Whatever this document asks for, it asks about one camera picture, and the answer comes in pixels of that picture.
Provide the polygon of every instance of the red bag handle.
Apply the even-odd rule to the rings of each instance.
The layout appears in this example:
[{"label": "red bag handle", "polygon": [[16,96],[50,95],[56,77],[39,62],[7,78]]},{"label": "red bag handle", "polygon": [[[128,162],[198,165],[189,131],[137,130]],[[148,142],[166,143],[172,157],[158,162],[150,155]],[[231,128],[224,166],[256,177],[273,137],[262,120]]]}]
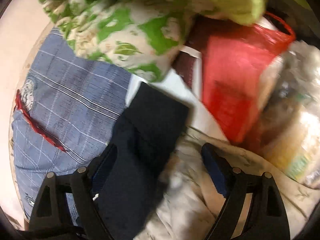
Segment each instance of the red bag handle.
[{"label": "red bag handle", "polygon": [[57,140],[57,138],[55,138],[50,133],[45,131],[38,124],[38,122],[35,119],[33,119],[30,116],[30,114],[25,110],[24,103],[21,100],[19,90],[17,90],[16,100],[15,101],[16,101],[16,109],[17,110],[21,110],[22,114],[24,115],[26,121],[30,124],[31,128],[33,129],[33,131],[35,131],[36,133],[40,134],[51,145],[57,147],[58,149],[60,149],[63,152],[67,152],[66,149],[62,146],[62,144]]},{"label": "red bag handle", "polygon": [[273,13],[270,12],[265,12],[266,15],[269,15],[270,17],[272,17],[273,19],[277,20],[278,22],[280,22],[284,28],[290,33],[289,36],[292,37],[292,40],[296,39],[296,34],[294,33],[293,29],[280,17],[274,15]]}]

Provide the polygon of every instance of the clothing pile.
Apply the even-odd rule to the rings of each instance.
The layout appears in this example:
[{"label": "clothing pile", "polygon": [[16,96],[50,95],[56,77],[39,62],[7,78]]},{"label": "clothing pile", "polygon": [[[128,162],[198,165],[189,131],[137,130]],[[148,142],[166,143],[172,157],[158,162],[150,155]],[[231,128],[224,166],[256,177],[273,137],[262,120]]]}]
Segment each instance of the clothing pile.
[{"label": "clothing pile", "polygon": [[210,143],[240,173],[269,172],[284,227],[291,239],[301,232],[320,201],[320,51],[295,39],[317,44],[320,25],[268,0],[39,1],[56,27],[12,113],[26,220],[48,172],[106,154],[91,194],[115,240],[203,240],[228,201],[206,162]]}]

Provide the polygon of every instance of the green floral fabric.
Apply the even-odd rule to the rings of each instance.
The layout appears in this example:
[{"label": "green floral fabric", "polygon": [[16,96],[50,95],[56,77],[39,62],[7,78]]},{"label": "green floral fabric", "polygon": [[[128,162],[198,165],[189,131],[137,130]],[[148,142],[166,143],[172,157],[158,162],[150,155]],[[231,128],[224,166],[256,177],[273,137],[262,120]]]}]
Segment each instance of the green floral fabric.
[{"label": "green floral fabric", "polygon": [[79,57],[161,81],[183,45],[192,19],[223,13],[251,24],[266,0],[39,0]]}]

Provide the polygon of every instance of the plastic bag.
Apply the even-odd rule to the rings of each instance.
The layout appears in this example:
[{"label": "plastic bag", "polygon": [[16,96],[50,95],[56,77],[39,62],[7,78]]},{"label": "plastic bag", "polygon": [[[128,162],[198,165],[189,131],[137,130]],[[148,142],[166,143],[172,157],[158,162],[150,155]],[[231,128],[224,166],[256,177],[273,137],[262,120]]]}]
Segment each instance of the plastic bag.
[{"label": "plastic bag", "polygon": [[282,19],[267,14],[289,35],[257,24],[217,21],[212,26],[203,62],[203,103],[232,143],[242,142],[264,107],[259,102],[261,74],[295,39]]},{"label": "plastic bag", "polygon": [[287,68],[250,132],[252,150],[308,187],[320,185],[320,50],[294,42]]}]

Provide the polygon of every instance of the clear plastic bag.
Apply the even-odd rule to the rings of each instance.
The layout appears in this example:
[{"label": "clear plastic bag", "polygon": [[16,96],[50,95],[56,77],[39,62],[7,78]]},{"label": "clear plastic bag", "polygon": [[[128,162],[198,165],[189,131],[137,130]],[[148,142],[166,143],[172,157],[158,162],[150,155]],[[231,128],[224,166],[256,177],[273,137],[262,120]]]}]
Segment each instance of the clear plastic bag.
[{"label": "clear plastic bag", "polygon": [[320,187],[320,50],[294,42],[276,88],[245,148],[287,176]]}]

